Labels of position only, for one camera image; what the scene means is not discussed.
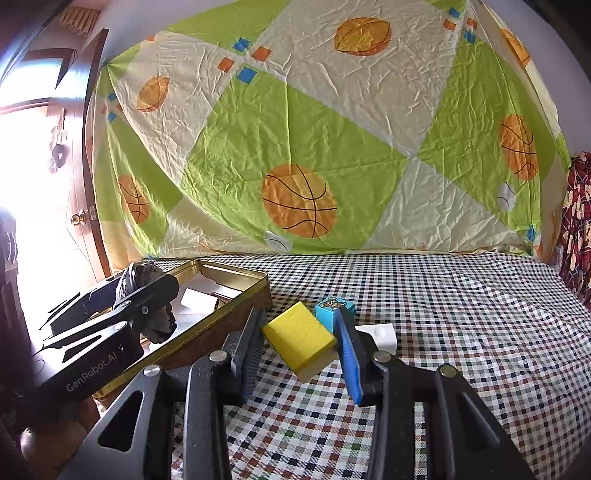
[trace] plaid tablecloth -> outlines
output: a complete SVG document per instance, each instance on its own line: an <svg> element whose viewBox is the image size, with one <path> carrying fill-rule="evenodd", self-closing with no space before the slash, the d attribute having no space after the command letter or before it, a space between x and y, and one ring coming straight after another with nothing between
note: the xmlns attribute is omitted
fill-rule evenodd
<svg viewBox="0 0 591 480"><path fill-rule="evenodd" d="M591 426L591 313L557 274L534 260L451 255L260 256L209 260L266 271L273 318L301 300L353 300L359 323L394 324L398 356L457 366L540 479L558 478ZM334 362L303 385L266 345L254 396L226 408L235 479L363 478L373 408L350 401ZM183 477L183 411L173 478ZM415 408L417 478L426 474Z"/></svg>

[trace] door knob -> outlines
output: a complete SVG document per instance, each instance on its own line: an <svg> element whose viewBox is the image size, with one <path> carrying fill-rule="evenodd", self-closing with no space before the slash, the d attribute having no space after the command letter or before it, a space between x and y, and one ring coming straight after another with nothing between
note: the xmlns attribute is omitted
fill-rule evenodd
<svg viewBox="0 0 591 480"><path fill-rule="evenodd" d="M84 213L84 210L80 209L78 213L72 215L72 218L70 218L70 223L74 226L84 225L86 223L86 214Z"/></svg>

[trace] sponge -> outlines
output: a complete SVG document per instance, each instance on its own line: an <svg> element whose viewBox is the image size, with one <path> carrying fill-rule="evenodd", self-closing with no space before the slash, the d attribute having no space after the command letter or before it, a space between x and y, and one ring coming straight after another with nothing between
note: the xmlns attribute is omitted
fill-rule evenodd
<svg viewBox="0 0 591 480"><path fill-rule="evenodd" d="M271 320L262 331L302 383L308 383L339 357L336 338L300 301Z"/></svg>

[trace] wall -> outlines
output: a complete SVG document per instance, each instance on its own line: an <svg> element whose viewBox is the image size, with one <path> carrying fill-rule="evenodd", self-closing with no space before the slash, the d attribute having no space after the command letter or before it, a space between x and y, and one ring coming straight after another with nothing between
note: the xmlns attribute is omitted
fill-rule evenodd
<svg viewBox="0 0 591 480"><path fill-rule="evenodd" d="M178 20L230 0L112 0L92 38L110 30L103 58L109 59ZM591 151L591 82L558 34L520 0L485 0L529 50L558 108L572 153Z"/></svg>
<svg viewBox="0 0 591 480"><path fill-rule="evenodd" d="M42 50L44 48L73 48L80 51L87 37L76 35L67 28L59 26L57 23L50 23L43 32L38 35L31 43L29 50Z"/></svg>

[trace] wrinkled fabric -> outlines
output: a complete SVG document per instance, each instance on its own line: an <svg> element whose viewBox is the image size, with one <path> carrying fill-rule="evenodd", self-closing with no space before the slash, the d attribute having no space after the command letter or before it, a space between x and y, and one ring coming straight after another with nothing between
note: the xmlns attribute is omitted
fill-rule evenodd
<svg viewBox="0 0 591 480"><path fill-rule="evenodd" d="M476 0L239 0L111 60L91 107L109 258L478 249L547 261L569 156Z"/></svg>

